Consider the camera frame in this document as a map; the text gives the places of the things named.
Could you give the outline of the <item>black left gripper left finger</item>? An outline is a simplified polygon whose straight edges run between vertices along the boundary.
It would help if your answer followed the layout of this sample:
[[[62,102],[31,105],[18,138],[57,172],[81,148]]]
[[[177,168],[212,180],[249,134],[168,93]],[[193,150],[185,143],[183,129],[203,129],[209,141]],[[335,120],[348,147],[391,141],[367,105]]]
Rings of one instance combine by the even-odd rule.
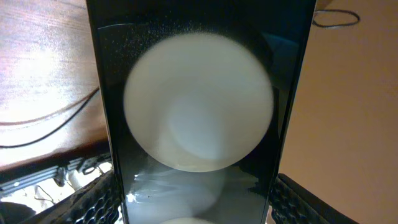
[[[22,223],[112,224],[119,218],[120,205],[116,176],[110,170],[71,196]]]

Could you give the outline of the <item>black Galaxy flip phone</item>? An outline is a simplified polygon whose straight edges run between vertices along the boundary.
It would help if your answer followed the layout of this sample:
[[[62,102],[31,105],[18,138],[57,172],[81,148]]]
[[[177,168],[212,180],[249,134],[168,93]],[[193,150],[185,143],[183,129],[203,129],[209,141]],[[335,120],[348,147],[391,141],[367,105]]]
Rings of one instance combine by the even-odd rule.
[[[316,0],[86,3],[126,223],[265,223]]]

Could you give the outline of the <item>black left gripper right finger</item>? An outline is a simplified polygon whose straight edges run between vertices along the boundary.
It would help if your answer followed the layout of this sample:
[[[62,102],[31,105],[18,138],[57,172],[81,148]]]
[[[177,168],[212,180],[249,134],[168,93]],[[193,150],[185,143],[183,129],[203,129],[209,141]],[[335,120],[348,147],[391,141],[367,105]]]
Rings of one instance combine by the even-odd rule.
[[[285,174],[279,174],[269,195],[271,217],[276,223],[358,224]]]

